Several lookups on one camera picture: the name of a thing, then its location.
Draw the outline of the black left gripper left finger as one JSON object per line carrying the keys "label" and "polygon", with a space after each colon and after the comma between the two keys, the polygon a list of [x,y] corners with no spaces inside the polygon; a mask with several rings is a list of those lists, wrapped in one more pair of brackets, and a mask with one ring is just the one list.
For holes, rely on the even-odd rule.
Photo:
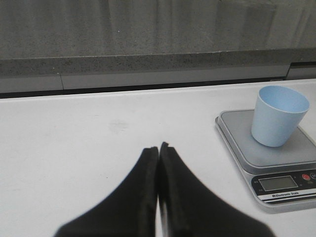
{"label": "black left gripper left finger", "polygon": [[120,185],[91,210],[64,224],[57,237],[154,237],[158,149],[145,148]]}

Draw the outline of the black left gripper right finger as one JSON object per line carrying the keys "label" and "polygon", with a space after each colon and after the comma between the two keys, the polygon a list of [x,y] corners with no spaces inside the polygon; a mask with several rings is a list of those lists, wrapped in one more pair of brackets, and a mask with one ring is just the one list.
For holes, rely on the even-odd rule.
{"label": "black left gripper right finger", "polygon": [[162,143],[158,194],[166,237],[273,237],[264,223],[232,207],[209,190],[178,153]]}

